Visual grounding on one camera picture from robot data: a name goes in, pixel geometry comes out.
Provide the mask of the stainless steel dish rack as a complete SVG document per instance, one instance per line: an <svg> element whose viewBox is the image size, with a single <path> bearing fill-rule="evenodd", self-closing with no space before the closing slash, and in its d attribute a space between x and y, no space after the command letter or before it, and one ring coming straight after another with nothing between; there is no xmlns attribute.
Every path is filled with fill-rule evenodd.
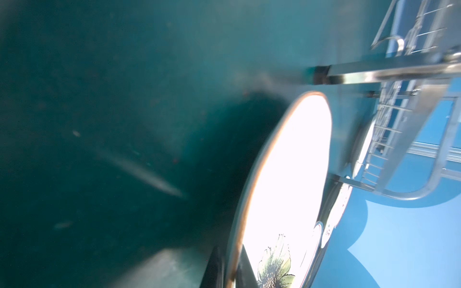
<svg viewBox="0 0 461 288"><path fill-rule="evenodd" d="M453 147L461 121L460 96L447 95L451 81L461 75L461 48L449 47L443 42L453 27L449 19L461 4L459 1L421 1L406 36L401 36L398 30L404 25L408 4L408 1L390 3L372 42L372 48L388 44L384 59L317 66L307 71L311 85L379 84L379 90L367 94L377 101L377 119L369 151L357 177L331 175L331 179L404 201L428 196L442 178L461 178L460 172L446 167L447 153ZM389 190L388 184L407 150L443 100L453 105L427 182L413 192Z"/></svg>

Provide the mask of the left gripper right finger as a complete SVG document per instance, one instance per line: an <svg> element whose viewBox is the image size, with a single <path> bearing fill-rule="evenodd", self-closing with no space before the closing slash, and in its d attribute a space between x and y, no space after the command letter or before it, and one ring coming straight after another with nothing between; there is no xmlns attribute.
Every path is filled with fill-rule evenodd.
<svg viewBox="0 0 461 288"><path fill-rule="evenodd" d="M236 288L258 288L258 282L252 270L245 246L242 246L237 272L235 276Z"/></svg>

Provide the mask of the rear aluminium frame bar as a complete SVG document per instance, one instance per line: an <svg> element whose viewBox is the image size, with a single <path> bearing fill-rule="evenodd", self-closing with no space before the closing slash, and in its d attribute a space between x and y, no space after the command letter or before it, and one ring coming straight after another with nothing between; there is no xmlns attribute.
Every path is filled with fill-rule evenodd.
<svg viewBox="0 0 461 288"><path fill-rule="evenodd" d="M436 158L439 152L439 145L429 144L424 142L413 142L409 149L407 150L408 154L414 154L417 156ZM461 149L451 147L447 153L448 162L461 162Z"/></svg>

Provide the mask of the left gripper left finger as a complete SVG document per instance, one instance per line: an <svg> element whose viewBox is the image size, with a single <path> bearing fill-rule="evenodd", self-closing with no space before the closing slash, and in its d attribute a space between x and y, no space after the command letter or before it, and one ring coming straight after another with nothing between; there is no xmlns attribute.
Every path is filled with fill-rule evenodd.
<svg viewBox="0 0 461 288"><path fill-rule="evenodd" d="M206 266L200 288L223 288L224 259L219 246L215 246Z"/></svg>

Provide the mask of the orange sunburst plate front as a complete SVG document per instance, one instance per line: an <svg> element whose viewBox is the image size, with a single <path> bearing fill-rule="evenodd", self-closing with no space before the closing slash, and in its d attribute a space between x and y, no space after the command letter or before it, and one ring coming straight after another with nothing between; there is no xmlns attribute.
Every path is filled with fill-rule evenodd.
<svg viewBox="0 0 461 288"><path fill-rule="evenodd" d="M306 283L307 288L310 288L313 285L314 279L327 251L331 235L343 217L343 214L348 206L351 193L351 185L338 182L333 186L327 198L325 207L322 209L322 214L319 219L319 223L322 224L322 235L320 236L319 246L310 268L310 274Z"/></svg>

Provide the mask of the cream floral plate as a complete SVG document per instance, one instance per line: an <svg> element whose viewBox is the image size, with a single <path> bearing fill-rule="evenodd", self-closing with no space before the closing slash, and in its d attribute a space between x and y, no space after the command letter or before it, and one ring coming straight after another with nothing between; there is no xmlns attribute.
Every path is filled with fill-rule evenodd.
<svg viewBox="0 0 461 288"><path fill-rule="evenodd" d="M350 157L352 179L357 177L369 151L373 139L376 119L377 114L373 115L373 117L359 129Z"/></svg>

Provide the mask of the light green flower plate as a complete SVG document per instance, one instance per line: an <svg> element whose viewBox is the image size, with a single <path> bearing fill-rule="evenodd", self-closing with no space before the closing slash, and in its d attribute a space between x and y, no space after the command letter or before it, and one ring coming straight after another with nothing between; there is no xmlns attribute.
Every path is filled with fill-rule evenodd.
<svg viewBox="0 0 461 288"><path fill-rule="evenodd" d="M322 231L318 223L332 131L327 97L299 96L261 149L230 232L224 286L235 287L245 246L259 288L300 288Z"/></svg>

